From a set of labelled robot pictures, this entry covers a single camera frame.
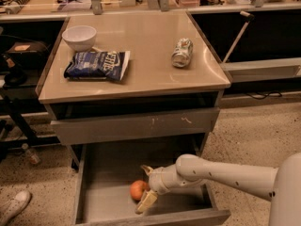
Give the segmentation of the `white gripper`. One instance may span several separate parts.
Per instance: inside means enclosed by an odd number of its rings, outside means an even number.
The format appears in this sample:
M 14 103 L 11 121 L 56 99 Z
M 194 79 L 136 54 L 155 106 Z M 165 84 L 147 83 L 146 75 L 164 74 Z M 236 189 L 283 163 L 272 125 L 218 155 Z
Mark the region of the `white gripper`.
M 169 192 L 163 180 L 163 177 L 166 175 L 163 167 L 153 169 L 150 166 L 141 165 L 140 168 L 149 176 L 151 190 L 143 192 L 142 198 L 135 208 L 137 214 L 143 214 L 149 210 L 157 201 L 158 195 L 164 195 Z

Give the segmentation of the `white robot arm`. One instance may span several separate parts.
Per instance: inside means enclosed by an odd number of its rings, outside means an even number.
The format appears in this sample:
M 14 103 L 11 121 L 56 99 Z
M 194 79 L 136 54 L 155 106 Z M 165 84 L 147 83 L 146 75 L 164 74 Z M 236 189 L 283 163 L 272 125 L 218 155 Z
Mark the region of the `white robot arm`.
M 151 208 L 160 195 L 211 180 L 269 201 L 269 226 L 301 226 L 301 153 L 289 156 L 277 168 L 212 162 L 183 154 L 168 167 L 142 169 L 149 176 L 150 189 L 142 194 L 137 214 Z

